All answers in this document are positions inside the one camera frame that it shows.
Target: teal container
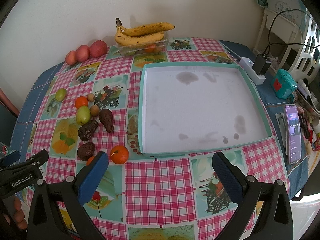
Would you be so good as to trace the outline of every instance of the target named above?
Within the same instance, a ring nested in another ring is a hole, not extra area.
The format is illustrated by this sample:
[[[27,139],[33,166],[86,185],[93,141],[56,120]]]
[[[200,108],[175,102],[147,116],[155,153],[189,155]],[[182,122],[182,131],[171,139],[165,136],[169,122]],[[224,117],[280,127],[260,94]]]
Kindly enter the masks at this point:
[[[287,99],[297,89],[297,83],[284,69],[279,69],[271,82],[277,98]]]

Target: bolt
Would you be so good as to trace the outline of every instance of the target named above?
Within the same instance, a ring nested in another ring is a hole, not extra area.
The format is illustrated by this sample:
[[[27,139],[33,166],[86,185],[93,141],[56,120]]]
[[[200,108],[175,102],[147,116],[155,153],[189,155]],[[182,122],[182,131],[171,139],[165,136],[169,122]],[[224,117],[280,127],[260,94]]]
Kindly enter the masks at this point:
[[[282,185],[283,185],[283,181],[280,180],[280,179],[277,179],[277,184],[278,184],[279,186],[282,186]]]
[[[249,176],[247,176],[247,180],[249,182],[254,182],[256,180],[256,178],[254,176],[249,175]]]
[[[66,181],[67,181],[67,182],[73,182],[74,179],[75,179],[74,176],[68,176],[68,177],[66,178]]]
[[[37,185],[41,186],[43,184],[44,180],[43,179],[38,179],[37,180]]]

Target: finger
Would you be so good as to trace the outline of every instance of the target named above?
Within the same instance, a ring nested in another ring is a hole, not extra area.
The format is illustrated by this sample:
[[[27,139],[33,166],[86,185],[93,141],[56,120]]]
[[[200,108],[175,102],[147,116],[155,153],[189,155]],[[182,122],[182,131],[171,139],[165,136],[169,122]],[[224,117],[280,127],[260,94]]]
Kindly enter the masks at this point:
[[[21,210],[22,203],[21,203],[21,200],[17,196],[14,199],[13,206],[17,211]]]
[[[14,213],[13,217],[18,223],[20,223],[24,220],[24,213],[22,210],[19,210]]]
[[[3,214],[5,220],[7,220],[8,224],[10,224],[10,218],[6,215],[6,214]]]
[[[20,223],[17,224],[18,228],[20,229],[27,229],[28,227],[28,223],[26,222],[26,220],[22,220]]]

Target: black charger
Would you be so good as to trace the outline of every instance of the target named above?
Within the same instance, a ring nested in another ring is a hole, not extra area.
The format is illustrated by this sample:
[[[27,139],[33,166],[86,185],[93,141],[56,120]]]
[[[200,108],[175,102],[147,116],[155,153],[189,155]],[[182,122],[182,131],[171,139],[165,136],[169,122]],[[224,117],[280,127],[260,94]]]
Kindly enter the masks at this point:
[[[252,69],[260,76],[267,72],[270,65],[271,61],[269,59],[265,59],[261,54],[258,54],[253,63]]]

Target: bunch of bananas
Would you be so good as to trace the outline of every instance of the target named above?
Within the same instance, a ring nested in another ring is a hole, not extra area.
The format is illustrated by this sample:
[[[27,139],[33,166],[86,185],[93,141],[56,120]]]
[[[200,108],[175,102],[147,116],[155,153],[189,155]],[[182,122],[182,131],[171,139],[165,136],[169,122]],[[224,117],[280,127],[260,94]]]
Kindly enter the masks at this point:
[[[127,29],[122,26],[119,18],[116,18],[116,23],[117,33],[115,35],[115,41],[121,46],[140,45],[160,41],[164,37],[164,31],[175,28],[175,26],[170,23],[152,23]]]

